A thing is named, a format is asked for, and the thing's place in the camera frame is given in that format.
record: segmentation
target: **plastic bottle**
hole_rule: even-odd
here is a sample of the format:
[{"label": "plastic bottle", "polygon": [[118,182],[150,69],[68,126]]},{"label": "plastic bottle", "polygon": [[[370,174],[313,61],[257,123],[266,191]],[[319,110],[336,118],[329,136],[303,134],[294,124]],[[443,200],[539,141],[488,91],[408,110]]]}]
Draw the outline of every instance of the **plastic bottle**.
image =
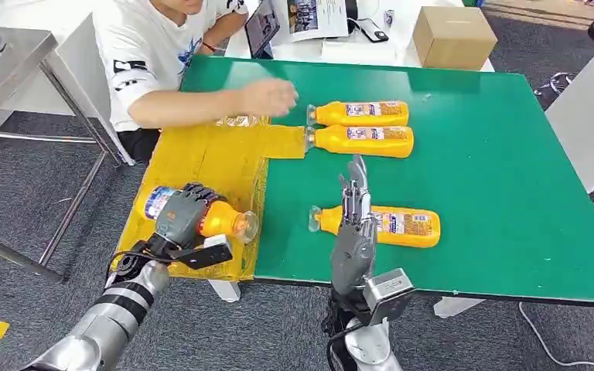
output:
[{"label": "plastic bottle", "polygon": [[[377,219],[377,242],[409,247],[432,247],[440,240],[441,226],[438,214],[403,207],[372,206]],[[332,209],[311,208],[309,230],[325,230],[338,234],[343,207]]]},{"label": "plastic bottle", "polygon": [[[145,217],[156,220],[175,189],[160,186],[138,202],[136,209]],[[201,220],[198,232],[204,237],[226,234],[242,243],[248,243],[258,232],[258,217],[253,211],[240,213],[224,201],[215,201],[210,205],[206,216]]]},{"label": "plastic bottle", "polygon": [[305,151],[318,147],[329,152],[406,158],[413,149],[413,130],[405,126],[324,129],[306,127]]},{"label": "plastic bottle", "polygon": [[321,107],[309,105],[308,122],[343,126],[406,126],[408,106],[399,100],[383,102],[331,102]]}]

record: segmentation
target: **bottle cap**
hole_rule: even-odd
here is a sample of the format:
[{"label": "bottle cap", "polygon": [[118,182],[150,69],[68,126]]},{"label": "bottle cap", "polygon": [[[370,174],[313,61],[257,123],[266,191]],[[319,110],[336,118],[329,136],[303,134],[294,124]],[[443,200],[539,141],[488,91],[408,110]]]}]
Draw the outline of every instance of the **bottle cap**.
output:
[{"label": "bottle cap", "polygon": [[316,146],[316,129],[311,126],[304,127],[304,153]]},{"label": "bottle cap", "polygon": [[234,221],[234,235],[242,243],[249,243],[258,233],[258,216],[253,211],[239,214]]},{"label": "bottle cap", "polygon": [[316,106],[309,104],[306,108],[306,124],[308,126],[313,126],[316,123]]},{"label": "bottle cap", "polygon": [[322,216],[322,209],[313,205],[309,213],[309,230],[311,232],[317,232],[320,226],[320,217]]}]

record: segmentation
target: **silver robotic arm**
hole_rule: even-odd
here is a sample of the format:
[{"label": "silver robotic arm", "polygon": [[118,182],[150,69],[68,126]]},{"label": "silver robotic arm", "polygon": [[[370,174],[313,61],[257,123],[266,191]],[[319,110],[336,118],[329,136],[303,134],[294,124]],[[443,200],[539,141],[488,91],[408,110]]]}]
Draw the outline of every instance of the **silver robotic arm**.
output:
[{"label": "silver robotic arm", "polygon": [[225,236],[201,241],[196,234],[209,204],[216,199],[221,197],[197,183],[172,195],[156,221],[155,233],[138,241],[131,251],[113,256],[123,255],[117,270],[70,333],[21,370],[114,369],[153,303],[167,288],[168,264],[179,261],[199,269],[232,258]]},{"label": "silver robotic arm", "polygon": [[377,220],[371,211],[367,171],[355,155],[347,164],[349,181],[340,175],[343,218],[331,253],[332,296],[323,331],[344,371],[401,371],[391,351],[388,321],[401,316],[414,292],[401,268],[373,275]]},{"label": "silver robotic arm", "polygon": [[107,287],[67,336],[23,370],[114,369],[168,283],[167,265],[150,260],[137,277]]}]

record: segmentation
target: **gray robotic hand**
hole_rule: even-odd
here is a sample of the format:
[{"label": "gray robotic hand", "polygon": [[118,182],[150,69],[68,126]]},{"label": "gray robotic hand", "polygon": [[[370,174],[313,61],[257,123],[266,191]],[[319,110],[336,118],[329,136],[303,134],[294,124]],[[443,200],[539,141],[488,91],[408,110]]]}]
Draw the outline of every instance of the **gray robotic hand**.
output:
[{"label": "gray robotic hand", "polygon": [[156,234],[181,247],[198,243],[199,223],[218,199],[224,198],[199,183],[188,183],[167,200],[155,223]]},{"label": "gray robotic hand", "polygon": [[349,181],[338,176],[342,187],[343,218],[331,253],[331,281],[341,295],[349,294],[372,275],[377,246],[377,221],[370,210],[367,171],[359,155],[347,163]]}]

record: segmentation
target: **green table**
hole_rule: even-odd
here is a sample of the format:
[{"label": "green table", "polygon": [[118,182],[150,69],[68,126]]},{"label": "green table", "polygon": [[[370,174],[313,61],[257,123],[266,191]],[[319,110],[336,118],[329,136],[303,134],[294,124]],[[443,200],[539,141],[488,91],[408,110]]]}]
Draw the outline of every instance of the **green table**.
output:
[{"label": "green table", "polygon": [[[594,305],[594,207],[521,75],[196,57],[182,90],[291,80],[299,102],[275,124],[304,125],[306,105],[404,100],[409,158],[365,157],[373,205],[436,211],[429,249],[379,245],[375,272],[404,268],[423,291]],[[314,148],[271,160],[255,277],[329,282],[333,235],[308,231],[311,205],[340,203],[349,155]]]}]

